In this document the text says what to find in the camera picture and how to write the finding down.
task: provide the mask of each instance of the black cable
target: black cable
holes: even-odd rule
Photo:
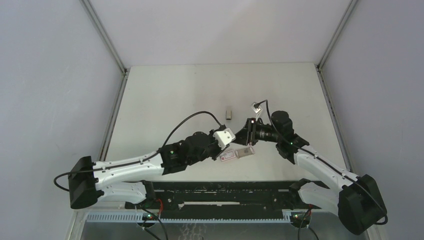
[[[318,237],[317,233],[312,229],[312,227],[308,227],[308,229],[313,233],[313,235],[315,236],[316,240],[320,240],[320,238]]]
[[[208,112],[208,111],[198,111],[198,112],[196,112],[196,113],[193,113],[193,114],[191,114],[190,116],[188,116],[188,117],[186,117],[182,122],[180,122],[172,131],[171,131],[171,133],[168,135],[168,137],[166,138],[166,140],[165,140],[165,142],[163,143],[163,145],[162,145],[162,148],[163,147],[165,147],[165,145],[167,144],[167,142],[168,142],[168,140],[171,138],[171,136],[174,134],[174,132],[179,128],[179,127],[181,127],[181,125],[183,125],[185,122],[187,122],[189,119],[191,119],[192,117],[194,117],[194,116],[196,116],[196,115],[199,115],[199,114],[208,114],[208,115],[210,115],[210,116],[212,116],[212,118],[216,121],[216,123],[219,125],[219,127],[222,127],[223,125],[220,123],[220,121],[218,121],[218,119],[215,117],[215,115],[213,115],[212,113],[210,113],[210,112]],[[145,161],[147,161],[147,160],[150,160],[150,159],[152,159],[152,158],[154,158],[154,157],[156,157],[157,155],[159,154],[159,150],[158,151],[156,151],[153,155],[151,155],[151,156],[149,156],[149,157],[147,157],[147,158],[145,158],[145,159],[143,159],[142,160],[142,162],[145,162]],[[67,188],[65,188],[65,187],[63,187],[63,186],[61,186],[61,185],[59,185],[58,184],[58,182],[57,182],[57,180],[59,179],[59,178],[61,178],[61,177],[63,177],[63,176],[69,176],[69,175],[72,175],[72,174],[80,174],[80,173],[90,173],[90,172],[97,172],[97,171],[103,171],[103,170],[110,170],[110,169],[115,169],[115,168],[121,168],[121,167],[126,167],[126,166],[130,166],[130,165],[134,165],[134,164],[139,164],[140,163],[140,161],[133,161],[133,162],[128,162],[128,163],[123,163],[123,164],[119,164],[119,165],[115,165],[115,166],[107,166],[107,167],[105,167],[104,169],[103,168],[97,168],[97,169],[90,169],[90,170],[79,170],[79,171],[69,171],[69,172],[65,172],[65,173],[62,173],[62,174],[60,174],[60,175],[58,175],[58,176],[56,176],[54,179],[53,179],[53,183],[54,183],[54,185],[56,186],[56,187],[58,187],[58,188],[60,188],[60,189],[62,189],[62,190],[64,190],[64,191],[67,191],[67,192],[69,192],[69,189],[67,189]]]
[[[389,221],[389,218],[387,217],[387,214],[385,213],[384,209],[380,206],[380,204],[374,199],[374,197],[371,195],[371,193],[369,193],[364,187],[362,187],[359,183],[357,183],[356,181],[354,181],[353,179],[351,179],[350,177],[343,175],[339,170],[335,169],[332,165],[330,165],[328,162],[326,162],[325,160],[323,160],[321,157],[316,156],[315,154],[313,154],[311,151],[308,151],[306,149],[303,149],[299,146],[296,146],[294,144],[292,144],[291,142],[289,142],[276,128],[276,126],[273,123],[273,120],[271,118],[271,114],[270,114],[270,109],[268,107],[268,100],[265,99],[263,100],[261,103],[265,102],[266,103],[266,113],[268,114],[268,118],[269,121],[271,122],[272,127],[274,128],[274,130],[277,132],[277,134],[281,137],[281,139],[286,142],[287,144],[292,145],[293,147],[295,147],[298,150],[302,150],[306,153],[308,153],[309,155],[311,155],[314,159],[318,159],[320,162],[322,162],[323,164],[327,165],[330,169],[332,169],[334,172],[338,173],[340,176],[342,176],[343,178],[346,178],[347,180],[351,181],[352,183],[354,183],[355,185],[359,186],[370,198],[371,200],[375,203],[375,205],[377,205],[377,207],[381,210],[381,213],[384,216],[384,221],[383,222],[376,222],[375,225],[385,225],[387,224],[387,222]]]
[[[152,235],[155,239],[162,240],[158,236],[156,236],[153,232],[151,232],[149,229],[144,228],[143,230],[146,231],[148,234]]]
[[[312,211],[312,207],[310,207],[305,214],[302,217],[302,221],[300,222],[300,226],[299,229],[297,230],[297,240],[301,240],[301,228],[302,228],[302,224],[304,223],[304,220],[306,219],[306,216]]]
[[[168,240],[168,232],[167,232],[167,229],[165,228],[164,223],[163,223],[163,222],[159,219],[159,217],[158,217],[156,214],[154,214],[153,212],[146,210],[145,208],[142,208],[142,210],[143,210],[143,211],[145,211],[146,213],[148,213],[148,214],[152,215],[155,219],[157,219],[157,221],[158,221],[158,222],[160,223],[160,225],[162,226],[163,231],[165,232],[165,238],[166,238],[166,240]]]

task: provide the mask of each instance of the robotic arm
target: robotic arm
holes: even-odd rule
[[[386,207],[372,177],[359,177],[321,156],[294,133],[287,112],[276,111],[272,116],[268,112],[270,125],[259,118],[260,104],[253,103],[252,108],[256,117],[248,118],[236,134],[221,125],[209,134],[195,132],[185,140],[130,159],[92,162],[90,156],[81,158],[71,172],[62,174],[68,175],[70,207],[87,208],[97,201],[141,203],[155,194],[152,183],[143,180],[146,176],[177,173],[207,158],[216,160],[231,142],[253,146],[266,141],[276,143],[284,159],[309,171],[328,187],[301,179],[290,187],[293,202],[302,201],[333,213],[357,235],[386,216]]]

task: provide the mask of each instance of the white wall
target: white wall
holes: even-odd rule
[[[2,1],[0,33],[0,239],[64,239],[53,178],[99,154],[121,74],[77,0]]]
[[[424,1],[361,1],[324,77],[356,168],[373,176],[389,238],[422,239]]]
[[[126,67],[315,62],[350,0],[92,0]]]

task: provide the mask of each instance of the white tabletop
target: white tabletop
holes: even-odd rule
[[[288,112],[295,133],[320,154],[345,168],[336,132],[312,63],[133,66],[130,70],[106,161],[133,158],[157,150],[187,116],[210,111],[238,132],[255,117],[252,102],[269,101],[269,110]],[[225,120],[227,106],[232,120]],[[262,118],[269,123],[266,113]],[[183,124],[168,143],[218,125],[206,114]],[[230,149],[244,146],[231,144]],[[288,181],[309,172],[283,159],[275,143],[259,142],[254,155],[221,162],[206,159],[185,171],[153,176],[154,181]]]

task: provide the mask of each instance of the gray floor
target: gray floor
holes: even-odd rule
[[[310,225],[321,240],[365,240],[364,235],[348,232],[336,216],[315,213]],[[296,240],[297,228],[288,223],[166,223],[170,240]],[[159,224],[150,228],[165,239]],[[308,229],[302,229],[302,240],[315,240]],[[136,223],[85,224],[82,240],[154,240]]]

